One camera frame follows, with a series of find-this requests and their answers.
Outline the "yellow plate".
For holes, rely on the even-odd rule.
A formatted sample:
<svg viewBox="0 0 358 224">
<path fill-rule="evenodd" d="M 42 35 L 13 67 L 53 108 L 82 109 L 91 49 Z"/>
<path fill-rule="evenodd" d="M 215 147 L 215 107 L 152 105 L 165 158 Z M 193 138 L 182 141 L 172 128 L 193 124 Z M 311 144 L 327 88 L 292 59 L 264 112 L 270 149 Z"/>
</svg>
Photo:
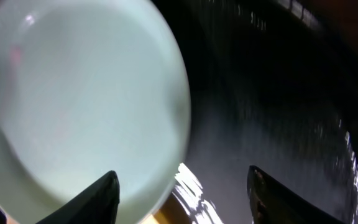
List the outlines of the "yellow plate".
<svg viewBox="0 0 358 224">
<path fill-rule="evenodd" d="M 163 206 L 140 224 L 191 224 L 189 216 L 179 200 L 171 194 Z"/>
</svg>

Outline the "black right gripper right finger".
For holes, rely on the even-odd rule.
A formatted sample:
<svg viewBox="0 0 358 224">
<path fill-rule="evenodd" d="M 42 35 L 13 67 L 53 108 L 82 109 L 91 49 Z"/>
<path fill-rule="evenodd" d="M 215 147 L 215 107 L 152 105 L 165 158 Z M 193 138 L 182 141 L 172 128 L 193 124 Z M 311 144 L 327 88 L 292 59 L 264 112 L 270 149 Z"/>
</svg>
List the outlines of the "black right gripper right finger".
<svg viewBox="0 0 358 224">
<path fill-rule="evenodd" d="M 255 224 L 343 224 L 257 166 L 249 167 L 247 194 Z"/>
</svg>

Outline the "pale green plate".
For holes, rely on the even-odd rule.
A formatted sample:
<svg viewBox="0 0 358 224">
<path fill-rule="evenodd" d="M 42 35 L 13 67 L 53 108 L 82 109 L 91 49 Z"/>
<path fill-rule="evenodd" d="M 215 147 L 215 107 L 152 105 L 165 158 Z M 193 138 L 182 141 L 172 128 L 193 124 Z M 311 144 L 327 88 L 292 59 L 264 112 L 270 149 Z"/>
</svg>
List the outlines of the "pale green plate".
<svg viewBox="0 0 358 224">
<path fill-rule="evenodd" d="M 0 1 L 0 208 L 36 223 L 106 172 L 118 223 L 166 201 L 191 101 L 180 49 L 147 0 Z"/>
</svg>

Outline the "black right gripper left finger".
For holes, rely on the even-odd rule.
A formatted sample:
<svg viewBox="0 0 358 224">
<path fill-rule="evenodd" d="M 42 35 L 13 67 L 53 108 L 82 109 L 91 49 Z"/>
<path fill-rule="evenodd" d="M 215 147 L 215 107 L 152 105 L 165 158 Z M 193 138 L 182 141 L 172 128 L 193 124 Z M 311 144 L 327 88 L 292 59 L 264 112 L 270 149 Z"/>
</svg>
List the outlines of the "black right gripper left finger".
<svg viewBox="0 0 358 224">
<path fill-rule="evenodd" d="M 110 170 L 37 224 L 115 224 L 119 195 L 117 174 Z"/>
</svg>

